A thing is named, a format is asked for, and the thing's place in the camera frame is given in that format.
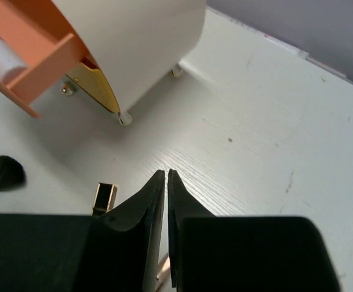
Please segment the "cream round drawer organizer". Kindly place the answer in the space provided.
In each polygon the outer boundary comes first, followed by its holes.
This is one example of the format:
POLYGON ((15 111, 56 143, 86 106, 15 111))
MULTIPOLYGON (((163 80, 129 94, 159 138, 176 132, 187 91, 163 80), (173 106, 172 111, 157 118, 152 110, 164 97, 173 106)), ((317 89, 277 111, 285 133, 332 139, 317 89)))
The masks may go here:
POLYGON ((122 125, 128 110, 198 43, 206 1, 54 1, 106 77, 122 125))

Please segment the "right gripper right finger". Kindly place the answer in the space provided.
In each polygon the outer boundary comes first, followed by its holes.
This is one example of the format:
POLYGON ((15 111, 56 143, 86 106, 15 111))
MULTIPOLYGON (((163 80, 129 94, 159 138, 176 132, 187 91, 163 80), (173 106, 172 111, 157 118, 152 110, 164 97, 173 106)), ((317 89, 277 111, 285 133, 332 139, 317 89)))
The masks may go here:
POLYGON ((300 216, 217 217, 168 174, 177 291, 340 291, 319 229, 300 216))

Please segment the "orange top drawer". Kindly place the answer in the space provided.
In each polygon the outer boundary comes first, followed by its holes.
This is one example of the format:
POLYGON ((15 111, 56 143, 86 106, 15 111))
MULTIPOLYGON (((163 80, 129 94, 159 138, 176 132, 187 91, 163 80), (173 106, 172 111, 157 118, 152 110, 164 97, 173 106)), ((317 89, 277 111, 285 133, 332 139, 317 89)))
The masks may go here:
POLYGON ((53 1, 0 1, 0 93, 31 103, 89 54, 53 1))

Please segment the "yellow drawer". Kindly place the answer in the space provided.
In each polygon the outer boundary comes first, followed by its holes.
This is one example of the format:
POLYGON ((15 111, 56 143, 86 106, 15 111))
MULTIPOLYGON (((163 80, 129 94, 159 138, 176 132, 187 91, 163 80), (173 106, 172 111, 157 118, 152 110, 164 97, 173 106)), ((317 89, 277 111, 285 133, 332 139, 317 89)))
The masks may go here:
POLYGON ((93 59, 84 58, 66 74, 79 88, 112 113, 120 108, 106 77, 93 59))

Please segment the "black gold lipstick case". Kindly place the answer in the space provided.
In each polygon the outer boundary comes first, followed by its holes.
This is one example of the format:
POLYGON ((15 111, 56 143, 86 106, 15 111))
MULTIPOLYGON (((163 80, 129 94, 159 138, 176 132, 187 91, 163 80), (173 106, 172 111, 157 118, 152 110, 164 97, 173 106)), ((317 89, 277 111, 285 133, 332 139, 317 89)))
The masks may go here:
POLYGON ((117 187, 115 184, 100 182, 94 197, 91 215, 99 217, 114 207, 117 187))

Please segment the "rose gold lipstick tube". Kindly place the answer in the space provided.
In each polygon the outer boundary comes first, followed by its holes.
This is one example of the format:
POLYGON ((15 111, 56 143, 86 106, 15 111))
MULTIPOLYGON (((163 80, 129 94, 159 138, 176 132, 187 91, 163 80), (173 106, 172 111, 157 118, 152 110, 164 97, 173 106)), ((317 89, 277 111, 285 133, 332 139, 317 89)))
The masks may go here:
POLYGON ((158 270, 156 273, 156 279, 158 283, 165 282, 170 276, 170 258, 169 254, 166 254, 158 263, 158 270))

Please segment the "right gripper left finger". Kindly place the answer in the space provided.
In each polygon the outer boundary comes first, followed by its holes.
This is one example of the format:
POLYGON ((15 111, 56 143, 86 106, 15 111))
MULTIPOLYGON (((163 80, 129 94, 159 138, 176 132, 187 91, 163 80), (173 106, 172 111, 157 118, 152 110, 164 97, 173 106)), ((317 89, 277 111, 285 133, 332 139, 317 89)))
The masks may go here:
POLYGON ((154 291, 164 186, 98 217, 0 214, 0 291, 154 291))

